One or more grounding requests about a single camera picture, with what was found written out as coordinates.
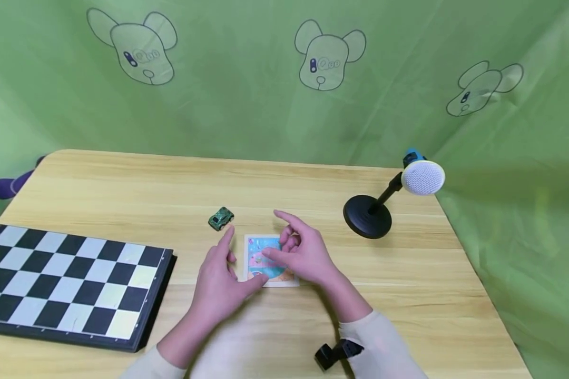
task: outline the cartoon bear drawing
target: cartoon bear drawing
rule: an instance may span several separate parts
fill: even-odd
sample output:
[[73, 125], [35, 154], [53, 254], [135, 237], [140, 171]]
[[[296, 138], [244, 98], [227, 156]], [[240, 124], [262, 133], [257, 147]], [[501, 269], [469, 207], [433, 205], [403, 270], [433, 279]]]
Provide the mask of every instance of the cartoon bear drawing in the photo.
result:
[[177, 33], [167, 17], [151, 12], [143, 24], [118, 24], [100, 9], [90, 8], [86, 20], [98, 39], [116, 49], [126, 75], [152, 85], [173, 79], [173, 66], [165, 51], [177, 44]]
[[366, 46], [367, 39], [361, 31], [340, 38], [323, 34], [314, 20], [305, 21], [295, 35], [295, 47], [305, 55], [299, 71], [301, 82], [318, 91], [339, 87], [344, 81], [346, 64], [359, 60]]
[[487, 105], [493, 92], [510, 92], [523, 79], [523, 67], [511, 64], [499, 71], [489, 69], [489, 62], [473, 65], [459, 78], [457, 84], [462, 89], [455, 99], [447, 104], [451, 116], [467, 116], [480, 111]]

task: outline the card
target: card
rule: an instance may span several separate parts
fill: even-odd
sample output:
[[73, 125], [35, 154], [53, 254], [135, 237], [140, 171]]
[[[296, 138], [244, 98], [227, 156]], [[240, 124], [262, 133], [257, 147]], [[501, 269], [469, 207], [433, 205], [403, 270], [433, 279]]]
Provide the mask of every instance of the card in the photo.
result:
[[251, 279], [266, 274], [268, 282], [264, 287], [298, 287], [299, 278], [285, 266], [266, 258], [261, 251], [266, 247], [281, 248], [280, 235], [257, 234], [244, 236], [244, 278]]

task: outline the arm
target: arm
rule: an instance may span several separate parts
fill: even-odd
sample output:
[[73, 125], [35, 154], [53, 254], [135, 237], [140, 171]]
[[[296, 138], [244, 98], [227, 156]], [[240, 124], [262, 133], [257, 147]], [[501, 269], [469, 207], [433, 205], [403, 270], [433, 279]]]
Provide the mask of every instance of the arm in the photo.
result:
[[340, 322], [341, 338], [363, 346], [348, 359], [356, 379], [427, 379], [390, 321], [373, 311], [343, 274], [322, 286]]
[[228, 264], [236, 262], [230, 251], [233, 235], [234, 228], [231, 227], [207, 253], [187, 314], [156, 347], [136, 360], [120, 376], [121, 379], [183, 378], [185, 369], [210, 332], [268, 281], [267, 276], [258, 275], [246, 282], [238, 282]]
[[348, 359], [357, 379], [425, 379], [390, 321], [367, 300], [336, 267], [319, 231], [297, 216], [274, 214], [289, 223], [280, 235], [282, 250], [268, 248], [270, 259], [289, 266], [298, 276], [318, 284], [340, 322], [341, 338], [365, 349]]

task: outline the purple plush toy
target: purple plush toy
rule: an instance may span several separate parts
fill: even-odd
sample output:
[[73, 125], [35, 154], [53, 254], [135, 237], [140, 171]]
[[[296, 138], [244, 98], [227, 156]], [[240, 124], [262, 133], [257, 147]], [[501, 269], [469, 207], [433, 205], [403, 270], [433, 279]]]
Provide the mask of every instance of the purple plush toy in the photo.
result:
[[[41, 156], [36, 161], [36, 167], [42, 162], [44, 156]], [[14, 198], [25, 182], [30, 178], [34, 171], [28, 171], [16, 179], [2, 178], [0, 179], [0, 200], [8, 200]]]

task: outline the microphone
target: microphone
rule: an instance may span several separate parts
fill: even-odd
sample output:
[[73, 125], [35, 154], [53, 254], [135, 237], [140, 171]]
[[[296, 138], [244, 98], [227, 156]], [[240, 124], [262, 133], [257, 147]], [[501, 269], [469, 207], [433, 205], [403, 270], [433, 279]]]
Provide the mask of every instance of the microphone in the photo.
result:
[[356, 195], [345, 203], [344, 219], [356, 234], [372, 240], [388, 234], [392, 215], [385, 202], [401, 188], [414, 195], [425, 196], [433, 195], [445, 184], [443, 168], [415, 149], [407, 151], [403, 167], [405, 169], [396, 174], [379, 198]]

